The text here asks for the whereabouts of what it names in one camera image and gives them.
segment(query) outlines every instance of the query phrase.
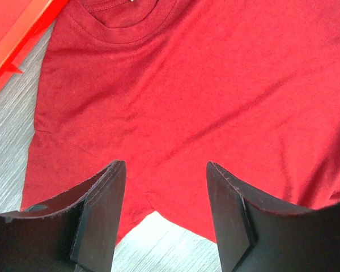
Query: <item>red fabric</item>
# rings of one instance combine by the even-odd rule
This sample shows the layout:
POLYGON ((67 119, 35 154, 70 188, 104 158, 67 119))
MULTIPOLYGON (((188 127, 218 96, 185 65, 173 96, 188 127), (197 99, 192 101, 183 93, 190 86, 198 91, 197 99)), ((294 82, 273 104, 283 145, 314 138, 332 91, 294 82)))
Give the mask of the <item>red fabric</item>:
POLYGON ((157 210, 215 241, 208 161, 298 205, 340 201, 340 1, 71 0, 35 129, 23 208, 125 160, 119 240, 157 210))

